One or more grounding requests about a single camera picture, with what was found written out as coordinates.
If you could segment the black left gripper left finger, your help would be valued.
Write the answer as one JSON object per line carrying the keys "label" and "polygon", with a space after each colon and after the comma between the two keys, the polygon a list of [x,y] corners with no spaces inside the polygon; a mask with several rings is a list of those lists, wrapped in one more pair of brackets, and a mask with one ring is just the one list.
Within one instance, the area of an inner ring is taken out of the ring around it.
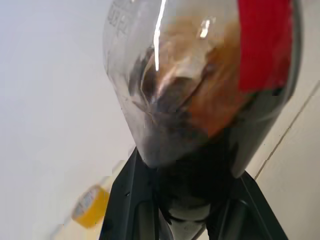
{"label": "black left gripper left finger", "polygon": [[137,148],[112,184],[99,240],[159,240],[152,171]]}

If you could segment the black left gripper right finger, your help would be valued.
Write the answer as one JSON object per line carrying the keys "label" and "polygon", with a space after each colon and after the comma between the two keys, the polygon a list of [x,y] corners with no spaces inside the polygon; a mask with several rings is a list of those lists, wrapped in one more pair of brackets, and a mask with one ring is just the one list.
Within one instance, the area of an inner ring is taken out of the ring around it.
{"label": "black left gripper right finger", "polygon": [[236,179],[226,201],[206,220],[209,240],[289,240],[256,181]]}

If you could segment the yellow-capped cola bottle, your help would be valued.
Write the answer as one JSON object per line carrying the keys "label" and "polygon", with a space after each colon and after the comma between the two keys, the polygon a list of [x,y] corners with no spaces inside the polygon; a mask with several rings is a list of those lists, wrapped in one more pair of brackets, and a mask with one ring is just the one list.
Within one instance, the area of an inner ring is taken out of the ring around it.
{"label": "yellow-capped cola bottle", "polygon": [[199,240],[296,90],[301,0],[111,0],[103,58],[159,240]]}

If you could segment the yellow tape roll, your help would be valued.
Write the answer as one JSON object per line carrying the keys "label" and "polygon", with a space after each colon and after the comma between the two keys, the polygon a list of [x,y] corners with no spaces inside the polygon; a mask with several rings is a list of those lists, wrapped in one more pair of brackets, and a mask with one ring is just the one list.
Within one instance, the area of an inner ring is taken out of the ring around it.
{"label": "yellow tape roll", "polygon": [[100,185],[93,185],[76,203],[71,218],[86,229],[93,228],[105,216],[110,194]]}

